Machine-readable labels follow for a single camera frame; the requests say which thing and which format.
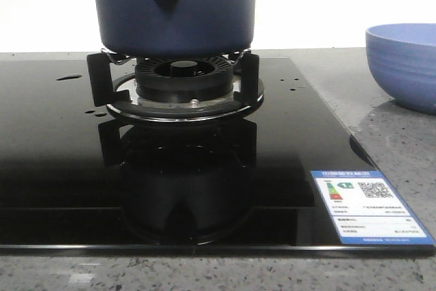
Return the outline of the black round gas burner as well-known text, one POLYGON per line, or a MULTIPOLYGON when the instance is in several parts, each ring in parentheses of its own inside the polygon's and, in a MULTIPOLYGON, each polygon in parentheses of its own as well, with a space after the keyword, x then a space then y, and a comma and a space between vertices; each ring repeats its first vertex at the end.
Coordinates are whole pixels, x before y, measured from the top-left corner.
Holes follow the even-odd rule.
POLYGON ((139 59, 135 66, 138 94, 156 102, 221 97, 231 91, 233 73, 223 57, 139 59))

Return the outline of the black pot support grate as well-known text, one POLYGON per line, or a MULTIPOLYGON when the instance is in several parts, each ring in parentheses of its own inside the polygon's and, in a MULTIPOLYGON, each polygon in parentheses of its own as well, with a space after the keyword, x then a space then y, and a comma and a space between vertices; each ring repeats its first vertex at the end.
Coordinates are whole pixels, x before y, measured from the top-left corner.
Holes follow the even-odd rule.
POLYGON ((210 121, 257 110, 264 100, 264 86, 259 78, 260 58, 249 50, 237 52, 230 57, 212 57, 223 57, 232 65, 234 73, 231 91, 215 99, 191 99, 187 103, 174 103, 156 102, 141 97, 137 92, 135 66, 139 59, 184 58, 138 57, 132 74, 113 79, 110 66, 127 63, 129 57, 109 52, 88 55, 93 102, 96 106, 105 106, 114 116, 165 123, 210 121))

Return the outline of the dark blue cooking pot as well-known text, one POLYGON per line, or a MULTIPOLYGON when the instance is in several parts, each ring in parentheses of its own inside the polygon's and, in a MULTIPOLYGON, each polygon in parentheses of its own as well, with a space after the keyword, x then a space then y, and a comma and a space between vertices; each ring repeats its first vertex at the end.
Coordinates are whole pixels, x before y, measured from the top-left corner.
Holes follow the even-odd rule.
POLYGON ((95 0, 102 44, 137 57, 195 57, 248 48, 255 0, 95 0))

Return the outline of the black glass gas stove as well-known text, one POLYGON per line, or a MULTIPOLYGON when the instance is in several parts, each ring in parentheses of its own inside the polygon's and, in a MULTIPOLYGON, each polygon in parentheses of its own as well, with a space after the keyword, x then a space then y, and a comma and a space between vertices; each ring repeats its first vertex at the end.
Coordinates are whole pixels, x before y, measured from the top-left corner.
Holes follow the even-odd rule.
POLYGON ((312 170, 377 170, 286 58, 266 100, 223 123, 139 125, 93 106, 87 65, 1 62, 1 252, 432 256, 345 245, 312 170))

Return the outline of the blue energy label sticker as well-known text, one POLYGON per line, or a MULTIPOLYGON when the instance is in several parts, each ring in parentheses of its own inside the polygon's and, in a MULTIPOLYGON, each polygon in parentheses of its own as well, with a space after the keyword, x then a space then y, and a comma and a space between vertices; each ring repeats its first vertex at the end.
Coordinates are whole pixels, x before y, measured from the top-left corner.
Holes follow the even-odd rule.
POLYGON ((345 245, 435 245, 434 238, 377 170, 312 170, 345 245))

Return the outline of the light blue ceramic bowl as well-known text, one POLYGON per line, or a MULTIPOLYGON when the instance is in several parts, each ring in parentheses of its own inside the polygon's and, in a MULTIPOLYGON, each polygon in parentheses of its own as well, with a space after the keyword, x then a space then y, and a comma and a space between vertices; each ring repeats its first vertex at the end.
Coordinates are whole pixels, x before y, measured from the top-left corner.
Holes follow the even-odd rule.
POLYGON ((365 37, 376 83, 400 105, 435 114, 435 24, 377 25, 365 37))

